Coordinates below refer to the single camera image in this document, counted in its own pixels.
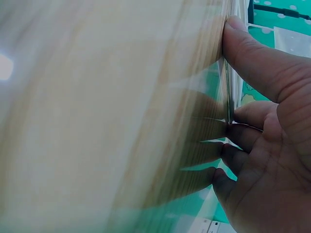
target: fingernail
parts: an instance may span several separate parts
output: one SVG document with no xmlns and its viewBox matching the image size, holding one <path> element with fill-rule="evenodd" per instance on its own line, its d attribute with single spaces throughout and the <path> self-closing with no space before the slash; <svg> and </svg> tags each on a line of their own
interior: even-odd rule
<svg viewBox="0 0 311 233">
<path fill-rule="evenodd" d="M 240 30 L 243 32 L 248 32 L 246 25 L 243 23 L 243 21 L 237 17 L 237 16 L 231 16 L 227 19 L 227 24 L 229 24 L 232 28 L 236 30 Z"/>
</svg>

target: glossy surface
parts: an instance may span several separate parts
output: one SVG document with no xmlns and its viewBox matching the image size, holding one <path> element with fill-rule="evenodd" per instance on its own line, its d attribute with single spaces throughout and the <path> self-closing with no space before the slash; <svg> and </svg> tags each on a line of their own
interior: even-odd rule
<svg viewBox="0 0 311 233">
<path fill-rule="evenodd" d="M 2 1 L 0 230 L 170 232 L 224 136 L 230 3 Z"/>
</svg>

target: skin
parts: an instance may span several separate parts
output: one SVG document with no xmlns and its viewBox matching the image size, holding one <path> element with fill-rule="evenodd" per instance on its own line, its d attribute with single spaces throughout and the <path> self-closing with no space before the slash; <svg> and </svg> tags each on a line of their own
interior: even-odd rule
<svg viewBox="0 0 311 233">
<path fill-rule="evenodd" d="M 222 159 L 238 177 L 217 169 L 213 187 L 238 233 L 311 232 L 311 59 L 265 47 L 231 17 L 225 58 L 271 101 L 235 112 Z"/>
</svg>

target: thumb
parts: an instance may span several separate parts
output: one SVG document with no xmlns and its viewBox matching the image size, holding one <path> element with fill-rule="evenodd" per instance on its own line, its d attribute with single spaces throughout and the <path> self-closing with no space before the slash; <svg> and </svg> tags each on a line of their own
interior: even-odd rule
<svg viewBox="0 0 311 233">
<path fill-rule="evenodd" d="M 225 24 L 223 53 L 230 65 L 251 86 L 280 103 L 305 85 L 311 59 L 290 55 L 256 41 L 242 21 L 230 17 Z"/>
</svg>

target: plastic bag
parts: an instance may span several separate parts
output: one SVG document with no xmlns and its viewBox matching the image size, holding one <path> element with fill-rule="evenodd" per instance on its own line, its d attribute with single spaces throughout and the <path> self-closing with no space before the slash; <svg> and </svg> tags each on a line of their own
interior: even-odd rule
<svg viewBox="0 0 311 233">
<path fill-rule="evenodd" d="M 274 38 L 277 50 L 311 58 L 311 36 L 274 27 Z"/>
</svg>

